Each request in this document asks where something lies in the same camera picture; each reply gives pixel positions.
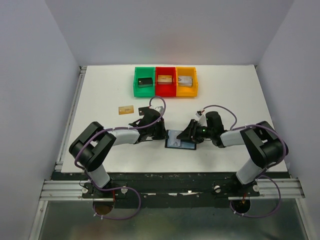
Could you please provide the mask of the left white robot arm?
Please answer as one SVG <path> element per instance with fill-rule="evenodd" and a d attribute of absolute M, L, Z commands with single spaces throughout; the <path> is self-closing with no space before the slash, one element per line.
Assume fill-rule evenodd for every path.
<path fill-rule="evenodd" d="M 111 148 L 167 139 L 163 114 L 162 107 L 147 107 L 141 119 L 130 123 L 127 127 L 109 130 L 94 121 L 73 141 L 68 151 L 74 157 L 75 165 L 83 169 L 95 183 L 93 191 L 99 197 L 107 197 L 111 191 L 109 184 L 111 179 L 103 166 Z"/>

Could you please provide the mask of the black credit card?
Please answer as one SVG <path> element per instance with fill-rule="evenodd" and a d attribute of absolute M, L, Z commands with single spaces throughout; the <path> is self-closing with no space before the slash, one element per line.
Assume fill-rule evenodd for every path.
<path fill-rule="evenodd" d="M 138 108 L 138 114 L 139 114 L 140 116 L 144 116 L 145 114 L 148 113 L 149 110 L 150 110 L 150 107 L 149 107 L 149 106 L 139 107 L 139 108 Z"/>

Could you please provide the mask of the black leather card holder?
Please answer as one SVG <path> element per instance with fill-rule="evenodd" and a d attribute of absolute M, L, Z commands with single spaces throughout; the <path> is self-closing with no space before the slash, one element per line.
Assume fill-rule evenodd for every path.
<path fill-rule="evenodd" d="M 167 130 L 168 138 L 165 140 L 164 147 L 168 149 L 196 150 L 196 144 L 177 139 L 180 133 L 182 133 L 181 130 Z"/>

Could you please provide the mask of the silver credit card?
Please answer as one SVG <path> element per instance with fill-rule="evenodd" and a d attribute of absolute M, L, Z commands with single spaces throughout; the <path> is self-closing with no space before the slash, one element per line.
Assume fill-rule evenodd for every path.
<path fill-rule="evenodd" d="M 167 139 L 167 147 L 168 148 L 181 148 L 181 140 L 177 138 L 177 136 L 182 133 L 180 130 L 169 130 L 168 131 L 168 139 Z"/>

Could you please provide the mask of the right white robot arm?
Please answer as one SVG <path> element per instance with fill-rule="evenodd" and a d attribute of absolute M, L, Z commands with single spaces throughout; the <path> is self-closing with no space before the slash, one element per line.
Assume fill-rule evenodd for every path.
<path fill-rule="evenodd" d="M 244 145 L 249 154 L 248 161 L 233 175 L 230 191 L 241 196 L 262 173 L 279 164 L 289 153 L 284 140 L 267 121 L 236 130 L 225 130 L 221 116 L 216 111 L 205 114 L 206 126 L 192 119 L 177 139 L 192 144 L 211 140 L 218 148 Z"/>

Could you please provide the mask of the gold VIP card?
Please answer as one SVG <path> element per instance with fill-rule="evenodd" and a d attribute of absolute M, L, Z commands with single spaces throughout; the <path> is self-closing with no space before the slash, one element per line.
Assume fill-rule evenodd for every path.
<path fill-rule="evenodd" d="M 120 106 L 118 108 L 118 114 L 119 115 L 127 115 L 127 114 L 133 114 L 134 106 L 133 105 L 127 105 L 127 106 Z"/>

